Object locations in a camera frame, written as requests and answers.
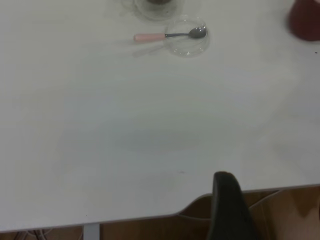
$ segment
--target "metal spoon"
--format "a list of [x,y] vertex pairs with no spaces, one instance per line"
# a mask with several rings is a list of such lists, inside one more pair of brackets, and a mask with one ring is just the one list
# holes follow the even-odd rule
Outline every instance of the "metal spoon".
[[165,38],[172,38],[178,36],[189,36],[192,39],[204,38],[207,35],[207,28],[205,26],[198,26],[192,29],[189,33],[151,33],[151,34],[136,34],[133,39],[136,42],[154,42],[164,40]]

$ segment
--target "dark liquid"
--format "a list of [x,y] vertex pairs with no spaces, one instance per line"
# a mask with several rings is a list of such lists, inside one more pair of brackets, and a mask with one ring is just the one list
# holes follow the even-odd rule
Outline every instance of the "dark liquid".
[[147,0],[148,2],[152,3],[152,4],[166,4],[168,2],[170,2],[171,0]]

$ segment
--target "glass cup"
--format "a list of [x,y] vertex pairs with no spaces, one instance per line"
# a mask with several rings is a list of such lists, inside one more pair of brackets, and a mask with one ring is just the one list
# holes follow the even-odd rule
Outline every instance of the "glass cup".
[[183,0],[134,0],[134,4],[146,18],[163,21],[181,12]]

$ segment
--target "red object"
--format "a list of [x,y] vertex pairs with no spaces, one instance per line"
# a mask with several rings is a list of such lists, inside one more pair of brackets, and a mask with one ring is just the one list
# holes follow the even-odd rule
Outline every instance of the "red object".
[[320,41],[320,0],[296,0],[289,15],[289,28],[300,39]]

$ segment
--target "pink spoon handle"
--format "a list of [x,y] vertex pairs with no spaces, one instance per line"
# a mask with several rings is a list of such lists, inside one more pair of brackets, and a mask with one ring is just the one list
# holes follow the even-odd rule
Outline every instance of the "pink spoon handle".
[[142,43],[142,42],[154,42],[161,41],[166,38],[164,33],[151,33],[151,34],[136,34],[133,37],[133,40]]

